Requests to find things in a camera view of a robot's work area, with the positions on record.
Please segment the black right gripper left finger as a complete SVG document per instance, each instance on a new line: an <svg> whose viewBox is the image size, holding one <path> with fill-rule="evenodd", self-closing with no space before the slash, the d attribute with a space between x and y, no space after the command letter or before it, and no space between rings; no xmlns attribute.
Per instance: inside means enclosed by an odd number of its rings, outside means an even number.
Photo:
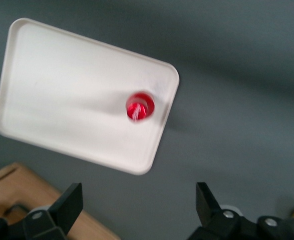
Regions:
<svg viewBox="0 0 294 240"><path fill-rule="evenodd" d="M67 235L83 209L81 183L71 184L49 207L48 211L62 232Z"/></svg>

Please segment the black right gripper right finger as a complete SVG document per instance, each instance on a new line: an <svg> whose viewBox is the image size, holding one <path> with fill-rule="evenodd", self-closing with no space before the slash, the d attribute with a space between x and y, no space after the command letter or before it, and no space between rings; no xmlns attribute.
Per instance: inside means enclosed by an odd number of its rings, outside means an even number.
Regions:
<svg viewBox="0 0 294 240"><path fill-rule="evenodd" d="M206 227L220 213L227 219L233 219L237 216L234 211L220 207L205 182L198 182L196 184L196 211L203 227Z"/></svg>

